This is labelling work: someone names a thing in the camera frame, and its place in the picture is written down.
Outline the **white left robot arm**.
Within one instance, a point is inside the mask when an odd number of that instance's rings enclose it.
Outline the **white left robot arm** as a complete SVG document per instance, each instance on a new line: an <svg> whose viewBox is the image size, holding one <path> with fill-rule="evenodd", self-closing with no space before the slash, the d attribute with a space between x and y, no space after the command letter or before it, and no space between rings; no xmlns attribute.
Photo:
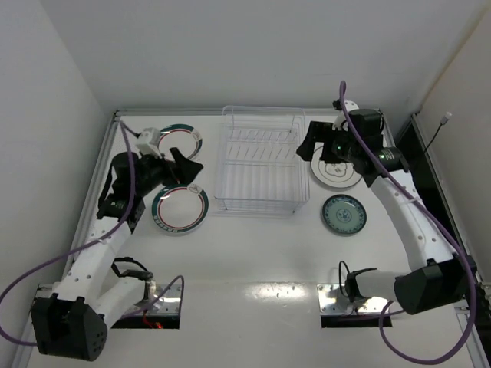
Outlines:
<svg viewBox="0 0 491 368"><path fill-rule="evenodd" d="M125 271L106 292L101 290L119 251L134 233L145 210L144 198L157 186L189 185L203 165L187 159L177 148L172 159L159 153L119 153L110 162L107 181L85 248L50 297L37 297L31 306L39 353L94 361L109 329L133 305L149 300L153 275Z"/></svg>

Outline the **white plate green line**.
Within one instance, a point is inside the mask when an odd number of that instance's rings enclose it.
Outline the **white plate green line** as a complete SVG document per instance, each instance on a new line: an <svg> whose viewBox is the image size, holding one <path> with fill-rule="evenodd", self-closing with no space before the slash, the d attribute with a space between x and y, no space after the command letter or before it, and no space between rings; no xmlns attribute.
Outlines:
<svg viewBox="0 0 491 368"><path fill-rule="evenodd" d="M332 189L348 189L358 184L362 176L354 170L352 163L330 164L321 160L323 147L318 147L310 163L313 176Z"/></svg>

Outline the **teal patterned small plate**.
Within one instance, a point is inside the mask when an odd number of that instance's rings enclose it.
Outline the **teal patterned small plate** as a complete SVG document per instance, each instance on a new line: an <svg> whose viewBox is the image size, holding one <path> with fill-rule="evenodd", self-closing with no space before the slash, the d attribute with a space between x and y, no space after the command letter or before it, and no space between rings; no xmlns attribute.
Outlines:
<svg viewBox="0 0 491 368"><path fill-rule="evenodd" d="M337 235L349 236L360 232L367 223L367 212L356 198L345 195L329 197L321 208L324 225Z"/></svg>

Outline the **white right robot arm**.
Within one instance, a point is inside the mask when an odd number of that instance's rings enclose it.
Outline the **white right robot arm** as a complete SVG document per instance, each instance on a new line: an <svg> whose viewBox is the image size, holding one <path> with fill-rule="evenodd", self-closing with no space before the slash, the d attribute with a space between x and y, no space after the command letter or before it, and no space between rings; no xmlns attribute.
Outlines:
<svg viewBox="0 0 491 368"><path fill-rule="evenodd" d="M404 246L409 273L351 271L342 287L345 298L383 297L411 315L466 299L475 313L473 259L417 198L410 167L397 147L384 145L383 130L384 118L376 110L344 111L335 123L311 121L296 151L311 162L321 143L321 161L352 164L386 209Z"/></svg>

